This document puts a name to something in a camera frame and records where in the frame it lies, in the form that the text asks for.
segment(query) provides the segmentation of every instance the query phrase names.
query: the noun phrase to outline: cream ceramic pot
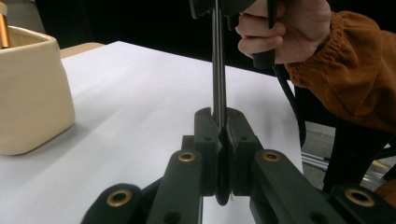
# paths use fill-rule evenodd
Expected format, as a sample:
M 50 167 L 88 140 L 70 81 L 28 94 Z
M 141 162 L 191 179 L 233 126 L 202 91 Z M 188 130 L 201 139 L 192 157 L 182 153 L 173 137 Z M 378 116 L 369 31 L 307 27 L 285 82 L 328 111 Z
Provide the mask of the cream ceramic pot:
M 0 50 L 0 154 L 25 153 L 75 121 L 73 100 L 55 38 L 8 27 Z

